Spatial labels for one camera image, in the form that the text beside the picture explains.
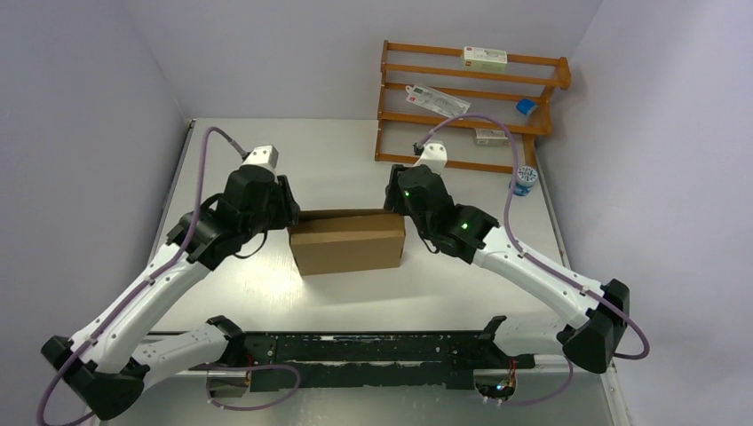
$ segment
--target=white packet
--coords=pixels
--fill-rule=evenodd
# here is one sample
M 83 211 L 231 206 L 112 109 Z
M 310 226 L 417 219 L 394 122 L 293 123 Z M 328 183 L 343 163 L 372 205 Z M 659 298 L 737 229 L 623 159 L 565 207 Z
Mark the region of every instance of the white packet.
M 471 106 L 470 102 L 420 84 L 414 84 L 413 87 L 406 86 L 405 91 L 408 92 L 406 101 L 447 118 L 465 114 Z

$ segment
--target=small white box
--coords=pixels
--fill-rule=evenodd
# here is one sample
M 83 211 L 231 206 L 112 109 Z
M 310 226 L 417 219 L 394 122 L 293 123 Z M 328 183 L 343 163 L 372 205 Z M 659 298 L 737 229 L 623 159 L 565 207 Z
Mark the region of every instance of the small white box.
M 473 141 L 476 146 L 510 146 L 510 140 L 501 130 L 476 129 L 476 138 Z
M 483 47 L 463 48 L 463 69 L 484 73 L 503 74 L 507 67 L 507 52 Z

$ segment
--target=cardboard box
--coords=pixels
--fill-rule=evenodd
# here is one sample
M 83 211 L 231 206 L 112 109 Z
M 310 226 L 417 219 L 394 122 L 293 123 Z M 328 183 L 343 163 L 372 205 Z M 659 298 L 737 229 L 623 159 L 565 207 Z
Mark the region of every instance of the cardboard box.
M 463 69 L 485 73 L 504 73 L 507 67 L 507 52 L 483 47 L 465 46 L 463 48 Z
M 396 268 L 405 217 L 382 209 L 303 211 L 288 233 L 301 275 Z

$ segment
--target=brown cardboard box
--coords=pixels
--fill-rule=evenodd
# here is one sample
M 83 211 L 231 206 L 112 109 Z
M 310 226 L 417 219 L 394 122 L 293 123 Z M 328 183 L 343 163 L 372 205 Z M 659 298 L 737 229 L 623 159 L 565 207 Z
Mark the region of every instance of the brown cardboard box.
M 288 228 L 301 275 L 400 266 L 405 218 L 382 209 L 303 211 Z

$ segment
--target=cable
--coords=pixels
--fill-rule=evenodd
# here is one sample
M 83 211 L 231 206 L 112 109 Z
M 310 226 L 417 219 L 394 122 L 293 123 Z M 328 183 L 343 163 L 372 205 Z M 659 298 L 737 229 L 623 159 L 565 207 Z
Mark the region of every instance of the cable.
M 431 248 L 431 247 L 429 247 L 429 243 L 428 243 L 428 242 L 426 242 L 426 240 L 424 240 L 424 239 L 422 238 L 422 239 L 421 239 L 421 241 L 423 241 L 423 242 L 424 242 L 424 245 L 426 246 L 426 249 L 427 249 L 427 250 L 429 250 L 429 253 L 431 253 L 431 254 L 433 254 L 433 255 L 436 255 L 437 253 L 439 253 L 439 252 L 440 252 L 440 248 L 439 248 L 439 247 L 436 247 L 436 246 L 434 246 L 434 250 L 432 250 L 432 248 Z
M 110 312 L 109 315 L 105 317 L 104 320 L 99 324 L 99 327 L 95 328 L 93 332 L 91 332 L 91 335 L 89 336 L 89 339 L 81 344 L 81 346 L 76 349 L 68 359 L 63 363 L 63 365 L 60 367 L 57 373 L 55 373 L 55 376 L 50 381 L 50 384 L 47 385 L 47 388 L 45 388 L 44 393 L 42 394 L 42 397 L 39 399 L 39 404 L 36 407 L 36 423 L 39 426 L 52 426 L 50 425 L 45 419 L 44 419 L 44 409 L 47 407 L 48 402 L 50 401 L 50 396 L 52 392 L 55 390 L 55 387 L 57 387 L 60 380 L 63 378 L 63 375 L 68 371 L 68 369 L 73 365 L 73 363 L 81 357 L 81 355 L 86 352 L 95 342 L 97 342 L 97 338 L 105 331 L 105 329 L 110 325 L 110 323 L 113 322 L 115 318 L 128 306 L 128 304 L 144 289 L 149 285 L 149 282 L 151 280 L 156 280 L 159 278 L 160 275 L 162 275 L 165 271 L 169 270 L 172 266 L 174 266 L 178 260 L 180 259 L 180 256 L 183 255 L 183 253 L 186 251 L 186 248 L 188 247 L 188 243 L 191 241 L 191 239 L 194 237 L 194 232 L 196 230 L 196 224 L 199 222 L 199 211 L 202 203 L 202 189 L 204 185 L 204 171 L 206 169 L 206 162 L 207 162 L 207 145 L 209 144 L 209 138 L 212 132 L 219 133 L 223 138 L 227 140 L 227 142 L 235 149 L 235 151 L 238 152 L 238 154 L 243 157 L 248 156 L 249 153 L 243 150 L 240 145 L 238 145 L 237 142 L 233 138 L 230 138 L 230 136 L 227 135 L 223 130 L 217 127 L 209 127 L 202 137 L 202 145 L 201 145 L 201 151 L 199 156 L 199 173 L 198 178 L 196 179 L 196 196 L 194 199 L 194 213 L 191 216 L 191 223 L 188 226 L 188 231 L 186 232 L 186 237 L 183 239 L 183 242 L 180 244 L 180 247 L 178 248 L 178 251 L 175 253 L 175 255 L 165 262 L 162 266 L 157 268 L 154 272 L 150 273 L 147 278 L 145 278 L 143 281 L 141 281 L 131 292 L 126 295 L 123 300 Z M 94 416 L 93 412 L 87 413 L 81 418 L 74 420 L 72 422 L 65 423 L 60 426 L 76 426 L 77 424 L 81 424 L 83 422 L 86 422 L 87 420 L 91 419 Z
M 249 360 L 249 367 L 253 367 L 254 359 L 248 353 L 246 354 L 246 359 Z M 245 378 L 246 386 L 249 386 L 251 384 L 251 372 L 247 371 L 244 378 Z
M 293 389 L 288 391 L 285 395 L 279 397 L 278 399 L 268 402 L 266 404 L 262 404 L 260 406 L 228 406 L 225 404 L 220 404 L 217 402 L 212 396 L 210 392 L 210 384 L 209 381 L 207 381 L 206 385 L 206 391 L 207 391 L 207 402 L 212 404 L 213 406 L 216 406 L 217 408 L 221 408 L 228 411 L 257 411 L 257 410 L 263 410 L 265 408 L 269 408 L 270 406 L 276 406 L 277 404 L 280 404 L 281 402 L 287 401 L 290 397 L 292 397 L 297 391 L 298 388 L 301 386 L 301 374 L 298 372 L 297 368 L 292 366 L 286 366 L 284 364 L 271 364 L 268 366 L 255 366 L 255 367 L 218 367 L 218 366 L 206 366 L 207 369 L 211 370 L 218 370 L 218 371 L 261 371 L 261 370 L 287 370 L 296 375 L 296 384 L 293 385 Z
M 515 184 L 518 182 L 518 148 L 515 144 L 515 139 L 512 137 L 512 134 L 510 133 L 510 130 L 507 129 L 507 126 L 496 120 L 495 118 L 492 118 L 485 114 L 460 114 L 456 115 L 454 117 L 448 118 L 444 122 L 441 122 L 437 124 L 433 129 L 429 130 L 428 133 L 418 142 L 416 143 L 416 146 L 419 148 L 426 145 L 426 142 L 434 136 L 434 133 L 436 133 L 441 128 L 445 127 L 446 125 L 450 124 L 451 122 L 455 120 L 459 120 L 462 118 L 480 118 L 482 120 L 486 120 L 488 122 L 491 122 L 495 125 L 497 125 L 502 131 L 504 131 L 504 135 L 510 140 L 510 147 L 512 148 L 512 182 L 510 184 L 510 190 L 507 192 L 507 199 L 504 202 L 504 213 L 503 213 L 503 226 L 504 230 L 507 233 L 507 238 L 511 241 L 512 246 L 515 247 L 515 249 L 520 253 L 524 258 L 528 259 L 532 264 L 535 264 L 542 270 L 548 272 L 551 275 L 554 275 L 555 277 L 559 278 L 560 280 L 563 280 L 565 283 L 569 284 L 571 287 L 578 290 L 579 293 L 585 294 L 590 296 L 591 298 L 595 299 L 600 304 L 603 304 L 606 306 L 610 311 L 614 312 L 615 315 L 620 317 L 620 320 L 623 320 L 630 328 L 632 328 L 636 334 L 638 335 L 638 338 L 640 338 L 640 342 L 643 344 L 643 351 L 638 354 L 624 354 L 624 353 L 616 353 L 614 355 L 615 358 L 620 359 L 643 359 L 648 356 L 648 352 L 650 351 L 650 345 L 648 343 L 648 338 L 646 337 L 646 334 L 644 334 L 643 330 L 640 329 L 638 324 L 635 323 L 625 312 L 623 312 L 620 308 L 617 306 L 614 306 L 611 302 L 606 300 L 604 297 L 596 294 L 590 289 L 585 289 L 582 285 L 580 285 L 578 282 L 571 280 L 570 277 L 567 277 L 566 275 L 563 275 L 562 273 L 558 272 L 557 270 L 549 267 L 547 264 L 536 258 L 535 256 L 532 256 L 531 254 L 527 253 L 523 246 L 520 245 L 520 241 L 515 238 L 515 236 L 512 234 L 512 229 L 510 227 L 510 205 L 512 203 L 512 195 L 515 191 Z
M 573 375 L 575 374 L 575 368 L 573 367 L 573 363 L 570 361 L 570 359 L 565 358 L 565 361 L 567 361 L 567 379 L 565 379 L 565 381 L 554 392 L 540 398 L 526 399 L 525 401 L 499 401 L 499 405 L 534 406 L 536 404 L 541 404 L 544 401 L 558 397 L 562 392 L 565 391 L 565 389 L 567 389 L 567 386 L 570 386 L 570 383 L 573 382 Z
M 261 241 L 261 244 L 259 245 L 259 247 L 256 250 L 254 250 L 253 253 L 251 253 L 250 255 L 239 255 L 239 254 L 236 253 L 233 256 L 235 256 L 236 258 L 245 260 L 245 259 L 248 259 L 251 256 L 256 255 L 259 252 L 259 250 L 262 249 L 264 247 L 264 245 L 266 244 L 266 234 L 267 234 L 267 231 L 264 231 L 264 239 Z

